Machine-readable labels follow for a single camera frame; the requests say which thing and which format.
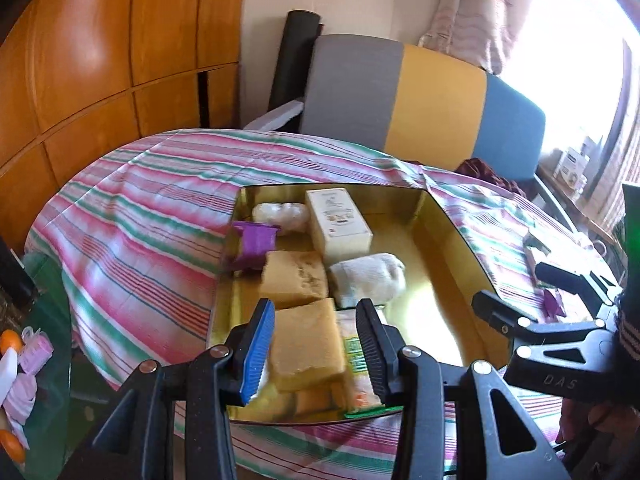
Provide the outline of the purple snack packet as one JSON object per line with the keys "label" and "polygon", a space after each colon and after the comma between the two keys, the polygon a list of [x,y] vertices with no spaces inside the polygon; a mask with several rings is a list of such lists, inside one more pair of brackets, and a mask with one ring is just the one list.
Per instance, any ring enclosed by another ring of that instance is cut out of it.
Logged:
{"label": "purple snack packet", "polygon": [[557,318],[566,317],[563,299],[557,288],[544,288],[542,290],[542,307],[547,318],[556,320]]}

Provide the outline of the Weidan cracker pack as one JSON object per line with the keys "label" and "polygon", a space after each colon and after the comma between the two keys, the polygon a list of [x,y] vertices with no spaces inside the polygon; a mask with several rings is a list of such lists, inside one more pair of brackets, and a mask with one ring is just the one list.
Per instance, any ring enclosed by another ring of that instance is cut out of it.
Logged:
{"label": "Weidan cracker pack", "polygon": [[360,344],[354,309],[336,312],[338,329],[342,337],[346,359],[344,373],[344,397],[346,418],[361,418],[392,412],[374,393],[366,359]]}

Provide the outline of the large sponge cake front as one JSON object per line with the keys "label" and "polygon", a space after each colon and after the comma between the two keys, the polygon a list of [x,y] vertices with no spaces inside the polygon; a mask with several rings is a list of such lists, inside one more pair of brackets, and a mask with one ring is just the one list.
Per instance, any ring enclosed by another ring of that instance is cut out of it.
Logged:
{"label": "large sponge cake front", "polygon": [[334,300],[324,298],[276,312],[269,379],[280,392],[306,390],[345,371]]}

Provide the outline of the white wrapped roll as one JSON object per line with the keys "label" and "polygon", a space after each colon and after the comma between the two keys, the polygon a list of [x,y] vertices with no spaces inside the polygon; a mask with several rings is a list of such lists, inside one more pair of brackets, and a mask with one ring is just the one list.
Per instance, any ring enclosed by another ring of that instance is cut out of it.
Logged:
{"label": "white wrapped roll", "polygon": [[342,309],[361,299],[388,304],[406,290],[405,265],[388,252],[343,260],[329,267],[334,298]]}

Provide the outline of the sponge cake in tray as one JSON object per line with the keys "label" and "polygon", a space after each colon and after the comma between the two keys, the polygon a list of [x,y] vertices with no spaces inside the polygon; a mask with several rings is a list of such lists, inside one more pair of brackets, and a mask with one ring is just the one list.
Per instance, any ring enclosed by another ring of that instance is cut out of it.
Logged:
{"label": "sponge cake in tray", "polygon": [[318,252],[268,252],[259,297],[277,309],[303,306],[329,296],[326,269]]}

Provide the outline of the white box on desk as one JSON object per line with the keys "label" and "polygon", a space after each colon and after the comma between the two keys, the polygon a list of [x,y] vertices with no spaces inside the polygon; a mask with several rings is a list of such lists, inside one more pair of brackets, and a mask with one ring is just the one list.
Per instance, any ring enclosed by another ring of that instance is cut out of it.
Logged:
{"label": "white box on desk", "polygon": [[575,191],[579,188],[580,181],[588,165],[589,156],[568,148],[560,157],[553,171],[553,177]]}

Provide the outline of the purple packet in tray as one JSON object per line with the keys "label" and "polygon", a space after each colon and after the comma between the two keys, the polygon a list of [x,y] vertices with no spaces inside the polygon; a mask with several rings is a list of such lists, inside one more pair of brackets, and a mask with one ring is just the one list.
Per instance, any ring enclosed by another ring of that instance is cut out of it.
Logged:
{"label": "purple packet in tray", "polygon": [[232,228],[240,238],[239,249],[230,263],[230,269],[260,270],[266,263],[268,252],[276,249],[279,228],[249,221],[233,221]]}

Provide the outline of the gold tray box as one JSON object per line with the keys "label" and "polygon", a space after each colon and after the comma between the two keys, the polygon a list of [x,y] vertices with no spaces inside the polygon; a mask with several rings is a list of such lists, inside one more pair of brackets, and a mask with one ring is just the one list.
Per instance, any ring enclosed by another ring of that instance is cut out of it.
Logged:
{"label": "gold tray box", "polygon": [[274,343],[237,422],[325,424],[382,410],[356,331],[374,304],[404,344],[435,360],[506,364],[506,344],[474,314],[491,289],[434,188],[284,184],[243,188],[220,264],[209,340],[222,344],[260,298],[277,308]]}

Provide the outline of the white carton box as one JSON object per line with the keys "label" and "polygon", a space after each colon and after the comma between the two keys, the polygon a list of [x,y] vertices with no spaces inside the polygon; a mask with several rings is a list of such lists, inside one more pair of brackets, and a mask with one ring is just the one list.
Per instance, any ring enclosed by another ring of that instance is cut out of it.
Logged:
{"label": "white carton box", "polygon": [[305,193],[314,250],[330,266],[370,252],[373,233],[346,188]]}

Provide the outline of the white plastic wrapped bun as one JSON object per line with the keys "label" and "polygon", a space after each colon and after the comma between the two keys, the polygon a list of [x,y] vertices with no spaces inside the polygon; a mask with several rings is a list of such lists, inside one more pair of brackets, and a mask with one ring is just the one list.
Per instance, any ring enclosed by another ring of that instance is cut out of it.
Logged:
{"label": "white plastic wrapped bun", "polygon": [[309,210],[302,203],[262,203],[252,210],[256,223],[275,226],[279,233],[305,233],[309,222]]}

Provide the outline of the maroon cloth on chair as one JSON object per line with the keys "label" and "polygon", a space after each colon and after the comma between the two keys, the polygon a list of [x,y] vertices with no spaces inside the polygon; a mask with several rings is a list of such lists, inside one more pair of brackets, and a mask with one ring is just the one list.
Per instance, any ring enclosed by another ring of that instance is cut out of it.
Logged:
{"label": "maroon cloth on chair", "polygon": [[526,196],[526,193],[515,181],[500,177],[491,166],[477,157],[465,159],[454,172],[493,184],[518,196]]}

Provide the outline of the grey yellow blue chair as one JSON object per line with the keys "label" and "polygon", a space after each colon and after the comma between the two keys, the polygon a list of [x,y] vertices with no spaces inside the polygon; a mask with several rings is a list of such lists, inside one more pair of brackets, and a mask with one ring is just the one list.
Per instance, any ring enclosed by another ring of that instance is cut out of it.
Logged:
{"label": "grey yellow blue chair", "polygon": [[567,229],[570,217],[536,175],[546,116],[481,68],[433,50],[361,35],[314,43],[306,90],[247,124],[358,143],[446,170],[477,158],[542,197]]}

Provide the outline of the pink hair clip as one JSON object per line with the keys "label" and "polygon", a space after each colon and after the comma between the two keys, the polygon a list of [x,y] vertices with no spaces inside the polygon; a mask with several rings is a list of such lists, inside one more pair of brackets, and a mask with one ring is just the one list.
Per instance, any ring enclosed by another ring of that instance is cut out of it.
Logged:
{"label": "pink hair clip", "polygon": [[49,336],[42,330],[26,326],[21,333],[23,349],[18,364],[25,374],[37,375],[52,358],[54,347]]}

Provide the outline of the pink patterned curtain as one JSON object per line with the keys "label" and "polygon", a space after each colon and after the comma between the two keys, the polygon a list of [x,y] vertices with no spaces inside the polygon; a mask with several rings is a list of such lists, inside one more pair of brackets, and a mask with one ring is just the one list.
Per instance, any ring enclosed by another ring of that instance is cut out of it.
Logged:
{"label": "pink patterned curtain", "polygon": [[530,0],[439,0],[418,45],[498,76],[511,56],[529,3]]}

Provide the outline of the black rolled mat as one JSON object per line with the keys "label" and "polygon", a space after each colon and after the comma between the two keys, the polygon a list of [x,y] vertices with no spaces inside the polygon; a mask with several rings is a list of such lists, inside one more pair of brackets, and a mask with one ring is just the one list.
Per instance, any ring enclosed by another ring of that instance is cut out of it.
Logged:
{"label": "black rolled mat", "polygon": [[321,16],[292,10],[286,16],[268,110],[305,96],[314,43],[322,32]]}

